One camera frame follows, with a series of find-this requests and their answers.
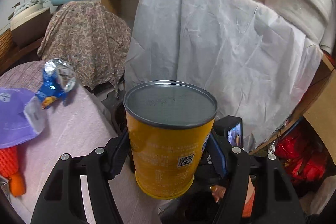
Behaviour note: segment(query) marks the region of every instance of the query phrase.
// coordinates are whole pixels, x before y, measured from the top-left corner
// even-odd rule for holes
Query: orange mesh bag
[[[19,171],[17,147],[0,149],[0,175],[7,178]]]
[[[21,196],[26,192],[23,177],[19,172],[16,146],[0,149],[0,175],[9,179],[9,188],[13,196]]]

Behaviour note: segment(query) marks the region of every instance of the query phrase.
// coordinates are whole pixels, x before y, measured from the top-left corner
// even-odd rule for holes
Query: small camera screen
[[[237,124],[227,133],[227,138],[232,146],[242,146],[242,129],[241,124]]]

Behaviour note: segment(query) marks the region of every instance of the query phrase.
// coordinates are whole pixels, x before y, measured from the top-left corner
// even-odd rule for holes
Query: yellow can
[[[183,195],[208,140],[216,99],[195,85],[152,81],[130,89],[124,106],[139,187],[153,198]]]

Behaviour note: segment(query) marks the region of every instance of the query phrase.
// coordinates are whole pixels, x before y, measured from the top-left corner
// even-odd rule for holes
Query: metal can lid
[[[217,101],[206,90],[177,81],[152,81],[131,88],[126,111],[145,124],[165,129],[202,126],[217,113]]]

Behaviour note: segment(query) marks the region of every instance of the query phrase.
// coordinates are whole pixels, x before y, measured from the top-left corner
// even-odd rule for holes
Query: screw
[[[95,150],[95,153],[96,154],[103,154],[104,153],[104,149],[102,147],[98,147],[96,150]]]
[[[269,158],[270,160],[275,160],[277,157],[273,153],[269,153],[267,155],[267,158]]]
[[[69,158],[69,154],[63,154],[61,156],[61,160],[67,160]]]
[[[235,146],[235,147],[232,148],[232,152],[236,153],[236,154],[240,154],[242,152],[242,150],[241,150],[240,147]]]

